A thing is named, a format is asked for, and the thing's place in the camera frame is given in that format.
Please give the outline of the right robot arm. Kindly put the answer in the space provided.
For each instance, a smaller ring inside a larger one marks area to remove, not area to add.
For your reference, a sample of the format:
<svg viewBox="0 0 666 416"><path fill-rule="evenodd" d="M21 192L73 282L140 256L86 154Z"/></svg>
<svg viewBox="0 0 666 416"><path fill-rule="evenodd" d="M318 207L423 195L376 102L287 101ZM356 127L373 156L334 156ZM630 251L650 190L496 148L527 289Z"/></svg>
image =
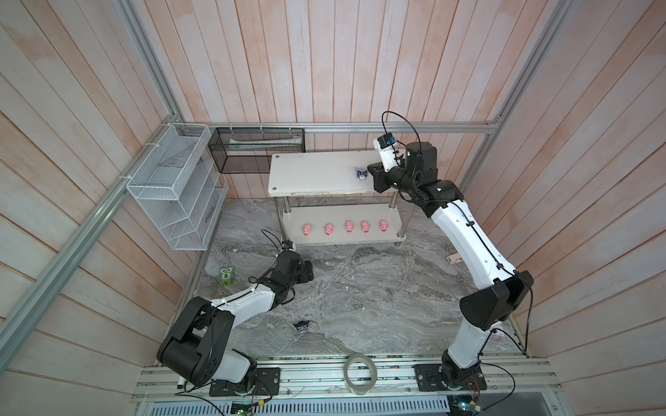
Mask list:
<svg viewBox="0 0 666 416"><path fill-rule="evenodd" d="M439 180L437 151L428 142L409 143L399 155L391 135L373 143L380 162L368 172L376 192L407 194L439 227L461 255L477 290L461 298L461 327L442 355L439 371L444 388L457 389L480 372L480 355L494 329L525 299L533 285L528 271L517 270L491 242L470 211L462 192L450 180Z"/></svg>

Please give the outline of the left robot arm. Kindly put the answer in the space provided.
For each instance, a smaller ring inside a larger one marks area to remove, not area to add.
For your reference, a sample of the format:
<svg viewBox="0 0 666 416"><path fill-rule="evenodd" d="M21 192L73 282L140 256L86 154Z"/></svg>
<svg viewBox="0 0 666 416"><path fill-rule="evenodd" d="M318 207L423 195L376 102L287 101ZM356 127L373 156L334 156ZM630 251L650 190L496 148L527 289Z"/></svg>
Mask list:
<svg viewBox="0 0 666 416"><path fill-rule="evenodd" d="M161 343L157 361L196 388L218 381L241 393L251 391L257 364L248 355L227 348L232 330L290 303L295 286L313 279L312 262L286 250L249 288L220 299L190 299Z"/></svg>

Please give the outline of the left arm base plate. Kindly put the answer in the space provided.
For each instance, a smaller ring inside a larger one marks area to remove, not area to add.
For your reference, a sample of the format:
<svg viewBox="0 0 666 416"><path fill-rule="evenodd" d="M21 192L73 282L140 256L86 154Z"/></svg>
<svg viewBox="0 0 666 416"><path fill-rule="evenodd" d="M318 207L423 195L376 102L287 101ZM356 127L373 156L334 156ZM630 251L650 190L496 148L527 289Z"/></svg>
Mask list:
<svg viewBox="0 0 666 416"><path fill-rule="evenodd" d="M258 367L251 369L240 383L215 380L210 386L209 395L211 397L276 396L279 394L280 376L279 367Z"/></svg>

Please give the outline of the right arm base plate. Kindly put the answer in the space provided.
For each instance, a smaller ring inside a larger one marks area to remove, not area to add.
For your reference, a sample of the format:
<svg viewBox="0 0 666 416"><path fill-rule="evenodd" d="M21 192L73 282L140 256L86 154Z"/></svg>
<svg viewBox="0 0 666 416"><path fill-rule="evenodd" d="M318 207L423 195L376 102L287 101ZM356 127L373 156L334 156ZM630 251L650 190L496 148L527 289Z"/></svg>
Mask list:
<svg viewBox="0 0 666 416"><path fill-rule="evenodd" d="M414 366L416 383L420 392L487 390L485 375L480 366L458 369L453 364L419 364Z"/></svg>

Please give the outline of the black purple figure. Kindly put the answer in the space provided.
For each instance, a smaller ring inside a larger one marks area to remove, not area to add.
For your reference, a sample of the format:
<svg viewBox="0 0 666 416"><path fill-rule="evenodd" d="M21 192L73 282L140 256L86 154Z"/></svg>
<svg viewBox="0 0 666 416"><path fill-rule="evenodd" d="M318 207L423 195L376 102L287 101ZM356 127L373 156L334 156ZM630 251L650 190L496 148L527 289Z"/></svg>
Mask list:
<svg viewBox="0 0 666 416"><path fill-rule="evenodd" d="M295 324L293 324L295 327L296 331L298 331L298 334L300 335L305 335L309 333L309 326L310 322L309 321L300 321Z"/></svg>

